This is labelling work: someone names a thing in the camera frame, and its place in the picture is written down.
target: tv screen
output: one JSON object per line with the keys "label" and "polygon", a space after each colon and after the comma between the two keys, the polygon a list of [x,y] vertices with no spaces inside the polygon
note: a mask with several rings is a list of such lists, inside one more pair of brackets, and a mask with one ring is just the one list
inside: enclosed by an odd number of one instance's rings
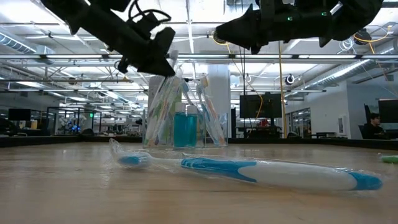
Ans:
{"label": "tv screen", "polygon": [[[262,106],[259,118],[281,118],[282,103],[280,94],[265,94],[262,96]],[[261,99],[259,95],[240,96],[240,117],[255,118],[259,112]]]}
{"label": "tv screen", "polygon": [[30,121],[30,109],[8,109],[9,121]]}
{"label": "tv screen", "polygon": [[380,122],[398,123],[398,100],[379,100]]}

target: blue liquid bottle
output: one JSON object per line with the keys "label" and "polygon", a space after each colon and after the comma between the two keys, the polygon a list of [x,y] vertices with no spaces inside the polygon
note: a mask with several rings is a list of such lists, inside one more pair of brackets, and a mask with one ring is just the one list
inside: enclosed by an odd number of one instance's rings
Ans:
{"label": "blue liquid bottle", "polygon": [[187,107],[187,146],[195,147],[197,145],[197,122],[198,109],[196,106]]}
{"label": "blue liquid bottle", "polygon": [[185,103],[175,103],[174,147],[187,146],[187,115]]}

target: table surface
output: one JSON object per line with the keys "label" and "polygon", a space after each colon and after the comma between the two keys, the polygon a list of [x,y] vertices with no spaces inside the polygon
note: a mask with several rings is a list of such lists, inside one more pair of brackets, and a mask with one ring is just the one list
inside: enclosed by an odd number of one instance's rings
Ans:
{"label": "table surface", "polygon": [[[139,149],[140,144],[123,144]],[[114,165],[107,143],[0,149],[0,223],[396,223],[398,167],[375,151],[317,145],[233,145],[203,154],[351,167],[386,175],[377,192],[303,192]]]}

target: blue and white toothbrush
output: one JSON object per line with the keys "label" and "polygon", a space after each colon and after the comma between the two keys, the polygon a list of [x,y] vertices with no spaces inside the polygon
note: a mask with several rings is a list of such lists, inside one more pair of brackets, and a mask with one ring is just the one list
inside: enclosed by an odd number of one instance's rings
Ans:
{"label": "blue and white toothbrush", "polygon": [[146,152],[119,155],[124,167],[145,168],[152,163],[217,174],[247,182],[313,190],[378,190],[382,180],[345,168],[280,161],[218,161],[207,158],[159,159]]}

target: green object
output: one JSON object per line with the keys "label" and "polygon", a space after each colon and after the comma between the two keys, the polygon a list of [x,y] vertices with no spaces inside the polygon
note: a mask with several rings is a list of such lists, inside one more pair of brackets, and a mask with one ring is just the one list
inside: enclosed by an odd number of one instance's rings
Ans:
{"label": "green object", "polygon": [[382,156],[381,161],[386,163],[398,164],[398,156]]}

